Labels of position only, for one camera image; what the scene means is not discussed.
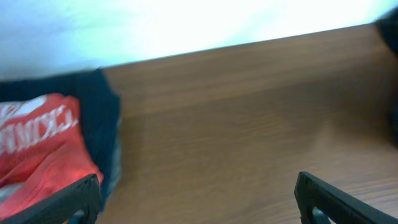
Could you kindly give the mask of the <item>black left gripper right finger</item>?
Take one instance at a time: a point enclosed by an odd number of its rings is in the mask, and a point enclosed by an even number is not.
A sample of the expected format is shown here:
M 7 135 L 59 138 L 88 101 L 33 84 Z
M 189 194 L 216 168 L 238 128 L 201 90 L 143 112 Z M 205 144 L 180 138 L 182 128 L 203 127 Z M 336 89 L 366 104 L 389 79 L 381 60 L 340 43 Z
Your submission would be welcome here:
M 308 172 L 300 172 L 294 190 L 303 224 L 397 224 L 394 218 Z

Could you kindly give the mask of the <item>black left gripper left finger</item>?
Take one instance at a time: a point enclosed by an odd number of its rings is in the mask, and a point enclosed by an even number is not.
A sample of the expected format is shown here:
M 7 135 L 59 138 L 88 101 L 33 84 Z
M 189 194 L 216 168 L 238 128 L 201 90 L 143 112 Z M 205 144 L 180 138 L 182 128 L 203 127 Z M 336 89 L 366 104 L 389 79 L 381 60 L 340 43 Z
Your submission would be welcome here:
M 1 224 L 65 223 L 78 211 L 81 223 L 94 223 L 101 208 L 100 184 L 90 174 L 35 205 L 1 221 Z

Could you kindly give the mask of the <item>dark green t-shirt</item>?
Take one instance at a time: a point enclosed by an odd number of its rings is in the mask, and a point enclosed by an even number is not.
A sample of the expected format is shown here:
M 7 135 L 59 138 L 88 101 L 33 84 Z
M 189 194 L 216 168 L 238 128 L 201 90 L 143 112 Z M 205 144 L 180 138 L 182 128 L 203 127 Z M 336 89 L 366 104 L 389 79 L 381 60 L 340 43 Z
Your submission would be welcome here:
M 397 57 L 397 6 L 376 21 L 376 27 L 384 43 Z M 392 138 L 397 145 L 397 90 L 394 90 L 392 109 L 389 115 Z

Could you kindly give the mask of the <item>navy folded garment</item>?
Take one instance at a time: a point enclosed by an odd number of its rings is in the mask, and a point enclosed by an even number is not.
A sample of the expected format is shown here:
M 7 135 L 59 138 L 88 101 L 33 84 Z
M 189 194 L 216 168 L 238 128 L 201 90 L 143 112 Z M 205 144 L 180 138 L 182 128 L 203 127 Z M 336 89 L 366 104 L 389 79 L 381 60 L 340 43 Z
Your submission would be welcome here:
M 120 97 L 113 92 L 101 69 L 1 82 L 2 102 L 30 100 L 48 93 L 73 96 L 80 101 L 83 138 L 92 160 L 104 175 L 101 184 L 104 209 L 121 177 Z

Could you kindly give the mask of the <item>red printed t-shirt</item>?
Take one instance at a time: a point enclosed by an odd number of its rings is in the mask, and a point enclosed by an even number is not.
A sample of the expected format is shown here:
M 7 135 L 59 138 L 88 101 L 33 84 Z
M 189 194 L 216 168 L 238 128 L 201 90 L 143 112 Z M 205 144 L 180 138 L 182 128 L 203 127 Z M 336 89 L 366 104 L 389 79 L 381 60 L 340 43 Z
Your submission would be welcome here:
M 53 93 L 1 103 L 1 187 L 19 185 L 1 202 L 1 219 L 90 174 L 103 180 L 86 150 L 76 98 Z

